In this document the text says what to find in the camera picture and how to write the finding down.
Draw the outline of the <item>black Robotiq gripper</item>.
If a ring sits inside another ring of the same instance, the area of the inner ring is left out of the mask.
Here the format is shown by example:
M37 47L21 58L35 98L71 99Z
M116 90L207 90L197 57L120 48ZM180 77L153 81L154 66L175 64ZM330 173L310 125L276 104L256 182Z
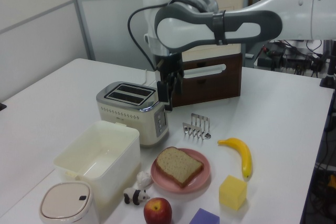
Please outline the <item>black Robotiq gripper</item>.
M183 60L181 53L168 56L154 55L156 70L161 79L157 81L158 99L164 104L166 111L173 110L172 93L182 94L183 89Z

